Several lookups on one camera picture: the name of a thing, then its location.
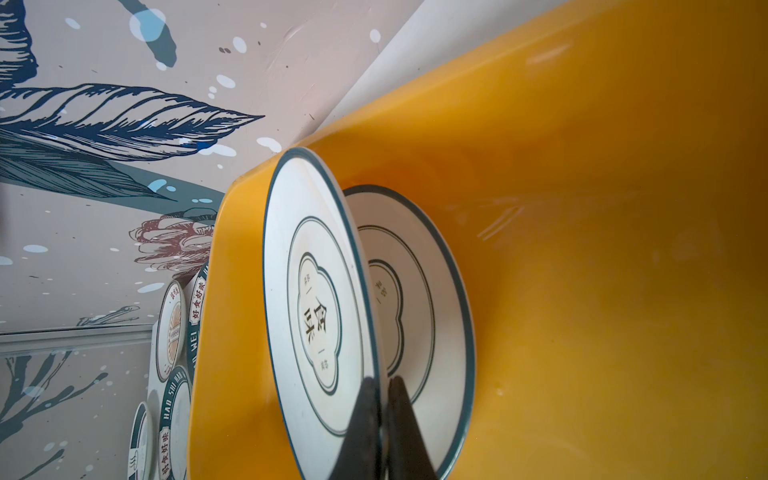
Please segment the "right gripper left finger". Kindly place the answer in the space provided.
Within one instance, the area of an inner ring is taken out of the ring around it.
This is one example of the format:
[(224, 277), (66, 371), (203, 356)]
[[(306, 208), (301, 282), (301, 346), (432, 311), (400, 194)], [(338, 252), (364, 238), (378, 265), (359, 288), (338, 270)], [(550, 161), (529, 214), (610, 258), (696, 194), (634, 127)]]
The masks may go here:
[(376, 480), (381, 476), (379, 384), (363, 379), (330, 480)]

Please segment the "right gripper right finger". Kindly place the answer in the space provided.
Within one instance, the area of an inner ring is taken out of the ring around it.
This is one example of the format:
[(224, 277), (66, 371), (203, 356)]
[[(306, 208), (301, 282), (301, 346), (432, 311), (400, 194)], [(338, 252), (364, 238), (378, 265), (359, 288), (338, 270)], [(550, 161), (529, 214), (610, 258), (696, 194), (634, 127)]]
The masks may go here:
[(388, 386), (385, 413), (388, 435), (388, 478), (437, 480), (404, 380), (395, 376)]

